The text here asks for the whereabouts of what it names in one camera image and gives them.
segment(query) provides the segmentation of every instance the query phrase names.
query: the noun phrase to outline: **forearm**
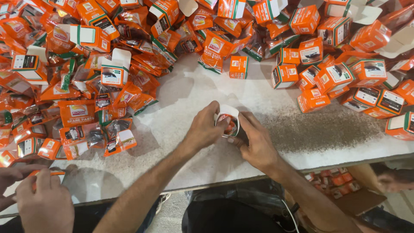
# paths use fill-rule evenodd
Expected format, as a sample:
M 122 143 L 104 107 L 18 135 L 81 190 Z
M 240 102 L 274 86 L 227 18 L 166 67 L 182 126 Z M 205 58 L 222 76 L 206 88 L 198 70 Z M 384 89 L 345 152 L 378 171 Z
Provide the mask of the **forearm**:
M 195 154 L 196 151 L 185 142 L 180 143 L 171 154 L 138 178 L 118 198 L 94 232 L 134 233 L 165 186 Z
M 279 182 L 299 203 L 311 222 L 322 232 L 360 232 L 359 228 L 329 198 L 314 188 L 288 163 L 281 161 L 269 177 Z

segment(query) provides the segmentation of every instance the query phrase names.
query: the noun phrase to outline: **person's hand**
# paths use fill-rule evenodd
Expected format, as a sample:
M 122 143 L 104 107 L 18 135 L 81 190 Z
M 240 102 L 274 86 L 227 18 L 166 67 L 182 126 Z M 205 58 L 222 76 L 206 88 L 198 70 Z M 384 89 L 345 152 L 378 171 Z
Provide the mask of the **person's hand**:
M 283 159 L 274 148 L 269 131 L 251 112 L 240 112 L 238 120 L 249 139 L 249 146 L 237 137 L 229 138 L 228 141 L 240 149 L 242 157 L 253 167 L 267 175 L 274 172 Z
M 16 203 L 15 194 L 5 197 L 4 192 L 16 181 L 26 178 L 31 172 L 46 168 L 44 165 L 31 164 L 21 167 L 0 167 L 0 211 Z
M 72 233 L 75 209 L 70 193 L 57 175 L 51 176 L 49 169 L 24 179 L 16 191 L 25 233 Z
M 219 113 L 220 104 L 217 101 L 211 102 L 194 117 L 193 123 L 188 130 L 183 143 L 191 147 L 193 152 L 208 147 L 215 143 L 229 126 L 230 117 L 226 117 L 214 126 L 214 114 Z

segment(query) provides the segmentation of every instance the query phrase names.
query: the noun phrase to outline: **white countertop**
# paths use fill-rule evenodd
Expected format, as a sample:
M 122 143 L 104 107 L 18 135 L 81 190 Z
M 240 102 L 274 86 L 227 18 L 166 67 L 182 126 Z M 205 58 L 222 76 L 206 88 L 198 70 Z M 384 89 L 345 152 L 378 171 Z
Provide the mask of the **white countertop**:
M 296 169 L 309 169 L 414 152 L 414 143 L 384 134 L 385 120 L 376 120 L 338 105 L 302 114 L 296 98 L 300 90 L 274 90 L 270 73 L 274 59 L 250 58 L 246 80 L 230 79 L 229 60 L 222 75 L 205 70 L 197 54 L 180 58 L 171 74 L 160 79 L 159 102 L 134 117 L 138 146 L 103 157 L 93 149 L 77 160 L 55 161 L 67 169 L 63 184 L 75 203 L 117 197 L 154 166 L 185 136 L 193 117 L 212 100 L 252 111 L 270 131 L 276 148 Z M 200 151 L 187 163 L 167 190 L 263 175 L 244 161 L 226 139 Z M 13 193 L 15 186 L 6 192 Z M 0 215 L 17 212 L 16 205 Z

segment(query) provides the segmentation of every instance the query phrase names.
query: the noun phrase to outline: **right hand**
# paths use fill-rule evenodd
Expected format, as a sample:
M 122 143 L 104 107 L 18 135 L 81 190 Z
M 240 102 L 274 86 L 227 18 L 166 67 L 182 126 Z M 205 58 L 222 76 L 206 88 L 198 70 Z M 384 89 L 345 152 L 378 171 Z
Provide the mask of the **right hand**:
M 16 189 L 17 207 L 26 233 L 72 233 L 75 209 L 70 193 L 58 176 L 42 169 Z
M 229 138 L 228 141 L 240 149 L 242 157 L 253 167 L 267 175 L 273 173 L 283 159 L 274 148 L 269 131 L 251 112 L 240 112 L 238 120 L 249 139 L 249 146 L 237 137 Z

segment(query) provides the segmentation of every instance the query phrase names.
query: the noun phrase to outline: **white cable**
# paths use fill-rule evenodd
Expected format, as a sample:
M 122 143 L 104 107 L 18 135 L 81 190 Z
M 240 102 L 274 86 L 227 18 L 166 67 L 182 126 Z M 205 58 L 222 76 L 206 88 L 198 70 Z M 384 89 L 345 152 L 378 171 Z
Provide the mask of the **white cable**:
M 292 213 L 290 212 L 289 207 L 287 206 L 287 204 L 284 200 L 282 200 L 282 202 L 285 204 L 285 206 L 287 208 L 287 211 L 289 212 L 290 216 L 292 216 L 293 223 L 295 224 L 295 227 L 296 227 L 296 232 L 299 233 L 298 225 L 296 224 L 295 218 L 293 217 Z

